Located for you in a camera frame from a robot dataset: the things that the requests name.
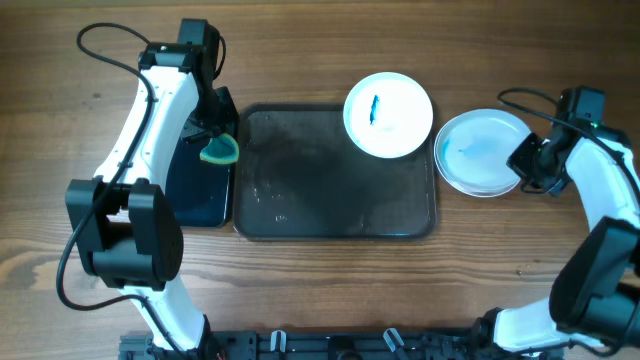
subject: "wire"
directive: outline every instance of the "wire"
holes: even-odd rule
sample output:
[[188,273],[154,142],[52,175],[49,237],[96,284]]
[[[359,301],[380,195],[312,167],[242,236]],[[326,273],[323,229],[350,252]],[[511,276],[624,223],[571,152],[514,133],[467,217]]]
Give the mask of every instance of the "wire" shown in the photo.
[[[571,123],[568,123],[564,120],[558,119],[554,116],[551,116],[549,114],[545,114],[533,109],[530,109],[526,106],[505,100],[503,97],[506,94],[510,94],[510,93],[525,93],[525,94],[530,94],[530,95],[536,95],[539,96],[549,102],[551,102],[552,104],[554,104],[556,107],[558,106],[558,102],[555,101],[554,99],[552,99],[550,96],[539,92],[537,90],[533,90],[533,89],[527,89],[527,88],[511,88],[511,89],[507,89],[504,91],[501,91],[498,94],[498,101],[500,101],[501,103],[503,103],[506,106],[512,107],[514,109],[520,110],[524,113],[527,114],[531,114],[531,115],[535,115],[538,117],[541,117],[543,119],[549,120],[553,123],[562,125],[562,126],[566,126],[574,131],[576,131],[578,134],[584,136],[585,138],[593,141],[596,145],[598,145],[604,152],[607,153],[607,155],[609,155],[616,163],[616,165],[621,169],[622,173],[625,175],[625,177],[627,178],[627,181],[629,182],[629,185],[631,186],[631,190],[633,191],[633,194],[636,198],[636,203],[638,205],[640,205],[640,189],[638,188],[638,184],[635,181],[635,178],[633,177],[633,175],[631,174],[631,171],[629,170],[629,168],[627,168],[627,166],[625,166],[624,164],[624,156],[622,153],[614,151],[613,149],[611,149],[609,146],[607,146],[604,142],[602,142],[600,139],[598,139],[595,135],[593,135],[591,132],[586,131],[582,128],[579,128]],[[551,345],[551,346],[547,346],[547,347],[539,347],[539,348],[530,348],[530,349],[526,349],[526,350],[522,350],[522,351],[518,351],[518,352],[514,352],[511,353],[511,356],[518,356],[518,355],[525,355],[525,354],[532,354],[532,353],[536,353],[536,352],[546,352],[546,351],[550,351],[550,350],[557,350],[557,349],[562,349],[565,347],[569,347],[572,348],[574,346],[579,346],[584,348],[586,351],[588,351],[589,353],[591,353],[592,355],[595,355],[597,357],[600,358],[605,358],[605,357],[611,357],[613,355],[615,355],[616,353],[618,353],[618,351],[620,351],[620,349],[622,349],[622,347],[627,343],[627,341],[629,340],[629,337],[631,336],[631,331],[632,329],[636,326],[636,323],[638,322],[638,318],[639,318],[639,314],[640,314],[640,302],[636,302],[636,305],[633,309],[633,312],[631,313],[631,317],[629,318],[629,321],[627,322],[627,325],[625,327],[624,333],[622,334],[622,337],[620,339],[618,339],[618,341],[609,347],[609,349],[605,350],[605,351],[598,351],[596,349],[594,349],[593,347],[585,344],[582,341],[578,341],[578,340],[570,340],[566,343],[561,343],[561,344],[556,344],[556,345]]]
[[224,38],[220,36],[220,42],[222,43],[222,59],[220,60],[220,65],[218,66],[218,70],[213,73],[213,80],[217,79],[220,76],[220,72],[222,71],[222,65],[224,65],[224,59],[227,57],[227,43],[224,41]]
[[114,65],[114,66],[119,67],[121,69],[124,69],[124,70],[132,73],[136,77],[138,77],[138,79],[140,79],[140,81],[142,81],[142,83],[144,84],[145,88],[147,89],[147,106],[146,106],[144,115],[142,117],[142,121],[140,122],[140,126],[138,127],[138,130],[136,131],[136,133],[135,133],[135,135],[133,137],[133,140],[131,141],[131,144],[129,145],[129,149],[127,150],[127,152],[125,153],[122,161],[118,165],[118,170],[113,175],[113,177],[111,178],[109,183],[107,183],[107,186],[104,188],[104,190],[100,193],[100,195],[93,202],[91,208],[89,208],[89,211],[87,211],[85,216],[80,220],[80,222],[78,223],[78,226],[75,228],[75,230],[71,234],[71,237],[69,238],[69,241],[67,242],[67,245],[65,246],[65,248],[64,248],[64,250],[62,252],[62,256],[60,258],[60,263],[58,264],[58,272],[56,274],[56,292],[58,293],[58,297],[60,298],[60,301],[65,306],[67,306],[68,308],[71,308],[73,310],[78,310],[78,311],[98,310],[98,309],[102,309],[102,308],[107,307],[109,305],[113,305],[115,303],[119,303],[119,302],[125,301],[125,300],[137,300],[137,301],[139,301],[141,306],[144,309],[147,310],[147,312],[149,313],[149,317],[151,318],[151,320],[153,321],[155,326],[158,328],[158,330],[160,331],[160,333],[162,334],[164,339],[167,341],[167,343],[169,343],[169,345],[171,346],[173,351],[175,351],[181,358],[188,359],[189,358],[188,355],[180,350],[180,348],[178,347],[176,342],[173,340],[173,338],[170,336],[169,332],[166,330],[166,328],[164,327],[164,325],[162,324],[162,322],[158,318],[158,315],[155,313],[155,310],[153,309],[153,307],[151,306],[149,300],[146,297],[141,296],[141,295],[131,294],[131,295],[123,295],[123,296],[115,297],[113,299],[106,300],[106,301],[103,301],[103,302],[100,302],[100,303],[97,303],[97,304],[81,305],[81,304],[76,304],[76,303],[72,302],[67,297],[67,295],[65,294],[65,291],[64,291],[64,273],[65,273],[65,269],[66,269],[66,266],[67,266],[67,261],[69,260],[69,255],[71,254],[71,250],[73,250],[73,246],[78,241],[78,238],[80,237],[80,234],[82,233],[82,231],[86,227],[86,225],[89,222],[89,220],[91,219],[91,217],[95,214],[96,210],[102,206],[102,204],[106,200],[107,196],[109,195],[109,193],[111,192],[111,190],[115,186],[115,184],[118,182],[120,177],[122,177],[122,174],[124,174],[125,170],[130,166],[129,163],[131,162],[131,158],[133,157],[133,153],[135,152],[135,149],[136,149],[138,143],[140,142],[140,138],[142,137],[142,135],[144,133],[144,130],[145,130],[146,126],[147,126],[147,123],[149,122],[149,118],[151,117],[151,112],[152,112],[152,109],[153,109],[153,103],[156,101],[155,97],[154,97],[153,86],[151,85],[149,80],[144,75],[142,75],[142,73],[140,73],[138,70],[136,70],[136,69],[134,69],[134,68],[132,68],[132,67],[130,67],[128,65],[125,65],[125,64],[123,64],[121,62],[115,61],[113,59],[107,58],[107,57],[102,56],[102,55],[98,55],[98,54],[94,53],[93,51],[88,50],[82,44],[83,35],[86,32],[88,32],[89,30],[95,29],[95,28],[99,28],[99,27],[111,27],[111,28],[124,30],[124,31],[126,31],[126,32],[128,32],[130,34],[135,35],[136,37],[138,37],[140,40],[144,41],[147,44],[149,44],[149,40],[147,40],[147,38],[142,36],[140,33],[134,31],[133,29],[130,29],[130,28],[128,28],[126,26],[123,26],[123,25],[113,24],[113,23],[96,23],[96,24],[92,24],[92,25],[86,26],[85,28],[80,30],[80,32],[78,32],[78,36],[76,38],[76,44],[78,45],[78,48],[80,48],[80,50],[82,50],[82,52],[84,52],[85,54],[91,56],[92,58],[98,59],[100,61],[103,61],[103,62],[106,62],[108,64]]

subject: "green sponge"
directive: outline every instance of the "green sponge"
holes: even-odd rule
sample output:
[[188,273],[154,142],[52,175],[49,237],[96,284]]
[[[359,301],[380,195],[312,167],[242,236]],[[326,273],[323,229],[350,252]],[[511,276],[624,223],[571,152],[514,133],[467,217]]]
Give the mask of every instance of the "green sponge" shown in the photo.
[[238,161],[240,148],[229,134],[222,134],[209,140],[209,145],[200,151],[200,160],[216,165],[229,165]]

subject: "tray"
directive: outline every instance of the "tray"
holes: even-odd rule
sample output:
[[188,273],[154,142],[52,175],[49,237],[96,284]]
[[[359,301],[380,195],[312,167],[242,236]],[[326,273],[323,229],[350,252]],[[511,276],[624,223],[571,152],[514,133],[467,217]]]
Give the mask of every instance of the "tray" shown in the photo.
[[397,159],[349,139],[342,104],[254,104],[240,116],[233,222],[257,241],[422,238],[436,223],[433,139]]

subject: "black cable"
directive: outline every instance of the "black cable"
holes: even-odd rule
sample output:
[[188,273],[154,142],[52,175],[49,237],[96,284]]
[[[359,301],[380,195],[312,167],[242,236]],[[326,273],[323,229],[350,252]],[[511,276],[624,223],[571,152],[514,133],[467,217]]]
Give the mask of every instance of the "black cable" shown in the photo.
[[[537,90],[533,90],[533,89],[527,89],[527,88],[511,88],[511,89],[507,89],[504,91],[501,91],[498,94],[498,101],[500,101],[501,103],[503,103],[506,106],[512,107],[514,109],[520,110],[524,113],[527,114],[531,114],[531,115],[535,115],[538,117],[541,117],[543,119],[549,120],[553,123],[562,125],[562,126],[566,126],[574,131],[576,131],[578,134],[584,136],[585,138],[593,141],[596,145],[598,145],[602,150],[604,150],[604,152],[607,153],[607,155],[609,155],[616,163],[616,165],[622,170],[622,173],[625,175],[625,177],[627,178],[627,181],[629,182],[629,185],[631,186],[631,190],[633,191],[633,194],[636,198],[636,202],[640,205],[640,189],[638,188],[638,184],[635,181],[635,178],[633,177],[633,175],[631,174],[631,171],[629,170],[629,168],[627,168],[627,166],[624,164],[624,156],[622,153],[618,152],[618,151],[614,151],[613,149],[611,149],[609,146],[607,146],[604,142],[602,142],[600,139],[598,139],[595,135],[593,135],[591,132],[586,131],[584,129],[581,129],[573,124],[570,124],[564,120],[558,119],[554,116],[551,116],[549,114],[545,114],[533,109],[530,109],[526,106],[508,101],[508,100],[504,100],[503,97],[506,94],[509,93],[525,93],[525,94],[530,94],[530,95],[536,95],[539,96],[541,98],[544,98],[545,100],[550,101],[551,103],[553,103],[554,105],[556,105],[556,107],[558,106],[558,102],[555,101],[554,99],[552,99],[550,96],[539,92]],[[633,309],[633,312],[631,313],[631,317],[629,318],[629,321],[627,322],[627,325],[625,327],[624,333],[622,334],[622,337],[620,339],[618,339],[618,341],[615,343],[615,345],[612,345],[611,347],[609,347],[609,349],[607,349],[606,351],[598,351],[596,349],[594,349],[593,347],[585,344],[582,341],[578,341],[578,340],[570,340],[566,343],[562,343],[562,344],[557,344],[557,345],[552,345],[552,346],[547,346],[547,347],[540,347],[540,348],[531,348],[531,349],[526,349],[526,350],[522,350],[522,351],[518,351],[518,352],[514,352],[511,353],[511,355],[525,355],[525,354],[531,354],[531,353],[536,353],[536,352],[545,352],[545,351],[550,351],[550,350],[557,350],[557,349],[561,349],[564,347],[569,347],[572,348],[573,346],[579,346],[584,348],[585,350],[587,350],[589,353],[591,353],[592,355],[595,355],[597,357],[600,358],[604,358],[604,357],[611,357],[613,355],[615,355],[616,353],[618,353],[618,351],[620,351],[620,349],[622,349],[622,347],[627,343],[629,336],[631,335],[631,330],[635,327],[636,322],[638,321],[639,318],[639,314],[640,314],[640,302],[636,302],[636,305]]]
[[80,304],[76,304],[76,303],[72,302],[67,297],[67,295],[65,294],[65,291],[64,291],[64,272],[65,272],[65,269],[66,269],[66,266],[67,266],[67,261],[69,260],[69,255],[71,254],[71,250],[73,249],[73,246],[78,241],[78,238],[80,237],[80,234],[84,230],[85,226],[87,225],[87,223],[89,222],[89,220],[91,219],[93,214],[95,214],[96,210],[101,207],[101,205],[104,203],[105,199],[107,198],[107,196],[109,195],[109,193],[111,192],[111,190],[113,189],[115,184],[118,182],[118,180],[120,179],[122,174],[125,172],[127,167],[129,167],[129,163],[131,162],[131,158],[133,157],[133,153],[135,152],[135,149],[136,149],[138,143],[140,142],[140,138],[144,134],[144,130],[145,130],[146,126],[147,126],[147,123],[149,122],[149,118],[151,117],[151,112],[152,112],[152,109],[153,109],[153,103],[155,101],[154,92],[153,92],[153,86],[151,85],[149,80],[147,80],[147,78],[144,75],[142,75],[138,70],[136,70],[136,69],[134,69],[134,68],[132,68],[132,67],[130,67],[128,65],[125,65],[125,64],[123,64],[121,62],[115,61],[113,59],[109,59],[109,58],[104,57],[102,55],[98,55],[98,54],[94,53],[93,51],[88,50],[86,47],[84,47],[84,45],[82,45],[82,36],[87,31],[89,31],[91,29],[98,28],[98,27],[111,27],[111,28],[124,30],[124,31],[126,31],[126,32],[128,32],[130,34],[133,34],[133,35],[137,36],[140,40],[144,41],[147,44],[149,44],[149,40],[147,40],[147,38],[145,38],[144,36],[142,36],[138,32],[136,32],[136,31],[134,31],[134,30],[132,30],[132,29],[126,27],[126,26],[119,25],[119,24],[113,24],[113,23],[96,23],[96,24],[89,25],[89,26],[83,28],[82,30],[80,30],[80,32],[78,33],[78,36],[76,38],[76,44],[78,45],[78,48],[80,48],[80,50],[82,50],[82,52],[84,52],[85,54],[91,56],[92,58],[98,59],[100,61],[103,61],[103,62],[106,62],[108,64],[114,65],[114,66],[119,67],[121,69],[124,69],[124,70],[132,73],[133,75],[135,75],[138,79],[140,79],[140,81],[142,81],[142,83],[144,84],[145,88],[147,89],[147,106],[146,106],[146,109],[145,109],[145,112],[144,112],[144,116],[142,117],[142,121],[140,122],[140,126],[138,127],[138,130],[136,131],[136,133],[135,133],[135,135],[133,137],[133,140],[131,141],[131,144],[129,145],[129,148],[127,149],[127,152],[125,153],[122,161],[118,165],[118,170],[116,171],[116,173],[111,178],[111,181],[109,181],[109,183],[107,183],[107,186],[105,187],[105,189],[100,193],[100,195],[97,197],[97,199],[93,202],[93,205],[91,206],[89,211],[87,211],[87,213],[82,218],[82,220],[80,220],[80,222],[78,223],[78,226],[75,228],[75,230],[71,234],[71,237],[69,238],[69,241],[67,242],[67,245],[65,246],[64,251],[62,252],[62,256],[60,258],[60,263],[58,264],[58,272],[57,272],[57,275],[56,275],[56,291],[58,293],[58,297],[60,298],[60,301],[65,306],[67,306],[67,307],[69,307],[69,308],[71,308],[73,310],[79,310],[79,311],[98,310],[98,309],[102,309],[104,307],[107,307],[109,305],[113,305],[115,303],[119,303],[121,301],[138,300],[141,303],[141,306],[147,310],[147,312],[149,313],[149,317],[151,318],[153,323],[156,325],[156,327],[158,328],[158,330],[160,331],[160,333],[162,334],[164,339],[167,341],[167,343],[169,343],[169,345],[171,346],[173,351],[175,351],[183,359],[188,359],[189,358],[188,355],[186,355],[185,353],[183,353],[180,350],[180,348],[178,347],[176,342],[173,340],[173,338],[170,336],[170,334],[168,333],[168,331],[166,330],[166,328],[164,327],[164,325],[162,324],[162,322],[158,318],[158,315],[155,313],[155,310],[153,309],[153,307],[149,303],[149,300],[146,297],[143,297],[143,296],[140,296],[140,295],[136,295],[136,294],[123,295],[123,296],[119,296],[119,297],[116,297],[116,298],[113,298],[113,299],[110,299],[110,300],[106,300],[106,301],[100,302],[98,304],[80,305]]
[[222,71],[222,65],[224,65],[224,59],[227,57],[227,43],[224,41],[224,38],[220,36],[220,42],[222,43],[222,59],[220,60],[220,65],[218,66],[218,70],[213,73],[213,80],[217,79],[220,76],[220,72]]

